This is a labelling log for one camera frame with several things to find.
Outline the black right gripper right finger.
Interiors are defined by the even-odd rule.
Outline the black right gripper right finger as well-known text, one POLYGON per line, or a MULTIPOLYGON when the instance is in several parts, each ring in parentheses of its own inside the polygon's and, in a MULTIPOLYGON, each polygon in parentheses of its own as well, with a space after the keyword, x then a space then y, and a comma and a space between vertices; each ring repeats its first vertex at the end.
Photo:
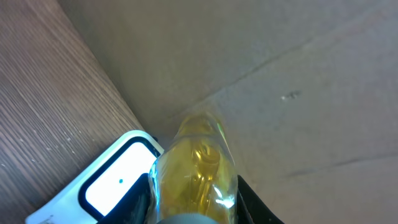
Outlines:
POLYGON ((240 175, 238 175, 237 216, 238 224, 284 224, 240 175))

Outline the yellow liquid bottle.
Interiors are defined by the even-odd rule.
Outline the yellow liquid bottle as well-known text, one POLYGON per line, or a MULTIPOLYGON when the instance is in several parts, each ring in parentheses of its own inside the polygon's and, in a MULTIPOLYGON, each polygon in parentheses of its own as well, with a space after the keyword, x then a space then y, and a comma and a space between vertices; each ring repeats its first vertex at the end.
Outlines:
POLYGON ((147 223, 200 214, 237 223, 238 173, 221 122, 209 113, 187 117, 149 171, 147 223))

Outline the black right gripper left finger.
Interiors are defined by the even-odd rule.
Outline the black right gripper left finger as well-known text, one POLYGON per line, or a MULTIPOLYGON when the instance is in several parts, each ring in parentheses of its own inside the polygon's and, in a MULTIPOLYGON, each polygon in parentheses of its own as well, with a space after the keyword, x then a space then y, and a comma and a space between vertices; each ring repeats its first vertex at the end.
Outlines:
POLYGON ((148 174, 142 174, 117 205, 97 224, 144 224, 150 204, 148 174))

